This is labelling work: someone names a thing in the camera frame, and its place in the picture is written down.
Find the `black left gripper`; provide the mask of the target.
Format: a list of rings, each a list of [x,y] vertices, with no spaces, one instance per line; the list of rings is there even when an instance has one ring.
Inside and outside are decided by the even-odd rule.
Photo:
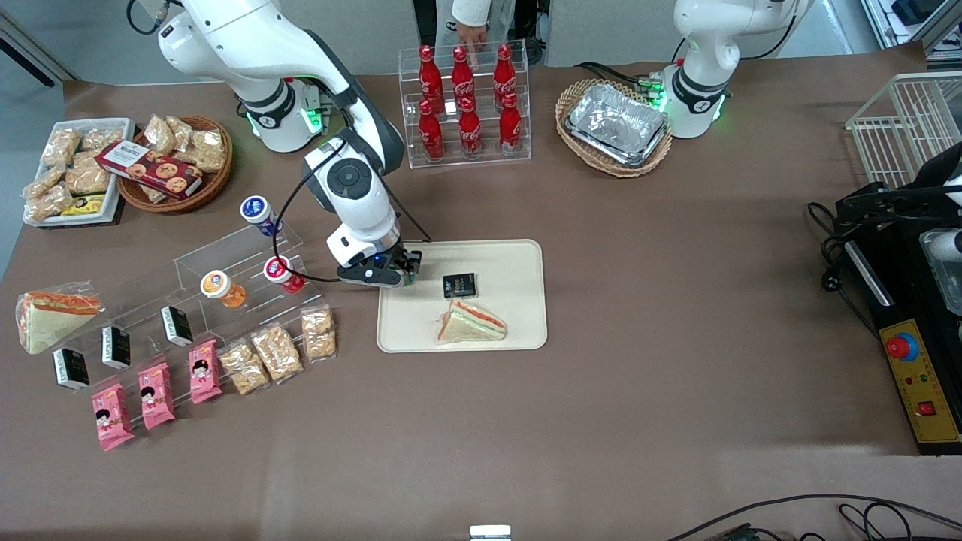
[[[953,200],[949,185],[889,189],[885,184],[867,184],[840,198],[837,228],[857,228],[890,222],[894,218],[953,220]],[[883,210],[873,208],[883,203]]]

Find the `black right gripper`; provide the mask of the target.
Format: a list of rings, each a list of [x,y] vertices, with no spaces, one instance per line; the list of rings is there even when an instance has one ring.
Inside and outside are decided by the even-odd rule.
[[[416,280],[422,266],[422,257],[422,250],[393,246],[368,258],[367,266],[379,271],[387,271],[388,288],[401,288],[409,286],[411,280]]]

